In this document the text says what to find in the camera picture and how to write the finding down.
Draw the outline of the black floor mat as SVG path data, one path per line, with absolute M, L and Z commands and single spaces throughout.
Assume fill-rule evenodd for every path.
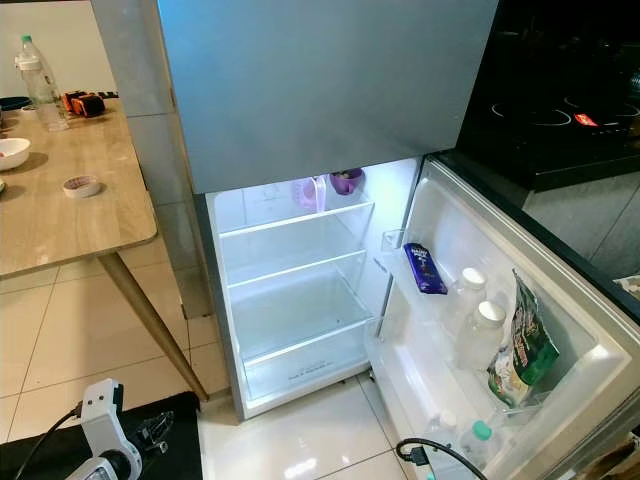
M 145 454 L 140 480 L 204 480 L 198 444 L 198 407 L 195 393 L 183 392 L 159 401 L 124 410 L 119 415 L 125 433 L 132 434 L 143 421 L 161 413 L 173 413 L 173 425 L 164 436 L 166 452 Z M 0 445 L 0 479 L 13 480 L 20 463 L 47 429 L 46 422 L 35 436 Z M 64 480 L 90 456 L 82 429 L 68 424 L 50 436 L 40 452 L 28 462 L 22 480 Z

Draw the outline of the green snack bag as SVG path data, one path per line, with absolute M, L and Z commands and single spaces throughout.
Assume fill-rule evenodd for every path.
M 486 385 L 498 401 L 509 408 L 522 408 L 536 385 L 561 356 L 547 330 L 544 307 L 534 289 L 512 270 L 515 279 L 515 312 L 509 320 L 506 342 L 486 369 Z

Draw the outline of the orange black device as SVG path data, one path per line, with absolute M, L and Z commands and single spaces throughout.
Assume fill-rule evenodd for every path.
M 61 102 L 69 114 L 81 116 L 81 118 L 95 118 L 95 116 L 101 116 L 108 111 L 104 97 L 95 92 L 65 92 L 61 95 Z

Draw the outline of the purple chocolate bar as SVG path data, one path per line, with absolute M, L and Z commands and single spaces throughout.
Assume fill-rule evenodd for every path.
M 448 294 L 448 285 L 436 268 L 428 248 L 420 243 L 408 242 L 403 244 L 402 250 L 410 262 L 413 282 L 421 293 Z

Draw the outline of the tall clear bottle green cap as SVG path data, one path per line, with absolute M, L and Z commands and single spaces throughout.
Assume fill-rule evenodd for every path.
M 18 69 L 33 108 L 47 131 L 58 132 L 69 128 L 67 113 L 61 105 L 61 96 L 49 64 L 29 35 L 20 36 L 20 50 L 15 55 Z

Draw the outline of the clear water bottle teal cap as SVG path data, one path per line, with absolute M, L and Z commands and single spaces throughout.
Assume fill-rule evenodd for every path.
M 500 448 L 500 435 L 492 426 L 480 420 L 458 420 L 449 411 L 434 413 L 424 436 L 448 445 L 480 470 L 489 465 Z

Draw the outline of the lilac plastic pitcher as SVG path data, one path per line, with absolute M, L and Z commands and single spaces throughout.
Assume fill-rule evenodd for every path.
M 326 182 L 321 175 L 291 182 L 292 200 L 302 214 L 326 210 Z

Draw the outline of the glass fridge shelf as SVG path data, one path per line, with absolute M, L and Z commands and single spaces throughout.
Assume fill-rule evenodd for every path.
M 230 238 L 234 236 L 243 236 L 257 230 L 273 229 L 278 227 L 284 227 L 284 225 L 300 223 L 300 221 L 310 221 L 319 218 L 328 218 L 328 216 L 342 214 L 342 212 L 357 211 L 364 209 L 371 209 L 375 205 L 374 201 L 360 202 L 360 204 L 349 205 L 346 207 L 337 207 L 337 209 L 324 210 L 320 212 L 311 212 L 311 214 L 293 216 L 293 218 L 285 218 L 282 220 L 269 221 L 269 223 L 253 225 L 253 227 L 243 227 L 234 230 L 228 230 L 228 232 L 218 232 L 219 238 Z
M 361 335 L 371 317 L 262 317 L 239 334 L 241 364 L 255 387 L 283 389 L 366 360 Z
M 366 256 L 366 250 L 356 250 L 342 253 L 342 255 L 325 257 L 325 259 L 301 262 L 301 264 L 288 266 L 288 268 L 276 268 L 275 264 L 271 264 L 270 268 L 241 268 L 232 271 L 232 279 L 227 283 L 227 289 L 241 288 L 244 285 L 266 282 L 266 280 L 282 278 L 282 276 L 296 273 L 306 273 L 306 271 L 320 268 L 338 268 L 343 273 L 346 273 L 347 270 L 351 270 L 352 273 L 358 273 L 361 266 L 364 265 Z

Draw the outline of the silver fridge body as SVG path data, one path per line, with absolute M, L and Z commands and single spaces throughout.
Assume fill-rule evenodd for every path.
M 387 305 L 390 278 L 375 264 L 402 236 L 404 223 L 424 160 L 411 157 L 365 166 L 362 186 L 353 195 L 337 195 L 326 182 L 326 210 L 374 201 L 370 209 L 342 212 L 243 236 L 219 238 L 218 232 L 253 227 L 306 215 L 292 200 L 291 182 L 264 184 L 207 193 L 197 198 L 197 214 L 205 238 L 207 273 L 229 366 L 230 392 L 239 419 L 248 420 L 316 390 L 346 380 L 370 365 L 365 338 Z M 241 268 L 288 268 L 301 262 L 366 250 L 360 271 L 320 268 L 227 289 L 232 271 Z M 241 364 L 239 335 L 262 317 L 332 317 L 342 321 L 370 316 L 361 335 L 366 360 L 283 389 L 260 389 Z

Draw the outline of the black induction cooktop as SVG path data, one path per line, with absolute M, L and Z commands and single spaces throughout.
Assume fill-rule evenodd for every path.
M 525 189 L 640 172 L 640 0 L 499 0 L 454 151 Z

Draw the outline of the grey kitchen counter cabinet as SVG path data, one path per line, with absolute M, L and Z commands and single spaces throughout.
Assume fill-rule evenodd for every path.
M 608 278 L 640 274 L 640 172 L 532 192 L 524 211 Z

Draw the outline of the clear bottle white cap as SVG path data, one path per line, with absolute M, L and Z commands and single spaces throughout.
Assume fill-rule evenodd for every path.
M 486 284 L 486 274 L 476 268 L 463 268 L 454 280 L 442 315 L 442 325 L 453 337 L 465 325 L 466 317 L 485 300 Z
M 467 311 L 458 329 L 452 365 L 456 369 L 484 371 L 497 355 L 506 332 L 506 311 L 490 300 Z

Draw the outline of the purple bowl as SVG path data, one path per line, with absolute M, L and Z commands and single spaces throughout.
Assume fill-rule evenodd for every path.
M 364 178 L 364 170 L 356 168 L 330 173 L 328 182 L 337 195 L 349 196 L 362 186 Z

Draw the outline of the light wooden table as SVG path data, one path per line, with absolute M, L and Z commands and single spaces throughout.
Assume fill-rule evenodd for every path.
M 105 114 L 72 116 L 69 128 L 58 132 L 47 131 L 32 108 L 1 116 L 0 138 L 31 142 L 27 160 L 0 175 L 1 278 L 95 261 L 189 392 L 207 401 L 183 343 L 164 321 L 165 312 L 182 302 L 152 300 L 122 255 L 159 242 L 160 230 L 124 106 L 115 97 L 105 104 Z M 61 183 L 83 175 L 99 178 L 102 191 L 88 198 L 65 196 Z

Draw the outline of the white tape roll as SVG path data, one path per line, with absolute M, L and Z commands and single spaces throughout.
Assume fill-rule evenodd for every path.
M 64 180 L 61 191 L 68 198 L 88 198 L 102 191 L 102 183 L 95 175 L 77 175 Z

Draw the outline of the brown cardboard box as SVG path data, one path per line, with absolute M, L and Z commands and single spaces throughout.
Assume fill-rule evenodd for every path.
M 640 480 L 640 436 L 628 435 L 571 480 Z

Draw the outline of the white bowl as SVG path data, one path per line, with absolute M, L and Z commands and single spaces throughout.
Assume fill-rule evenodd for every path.
M 27 138 L 1 138 L 0 140 L 0 170 L 18 168 L 29 156 L 31 142 Z

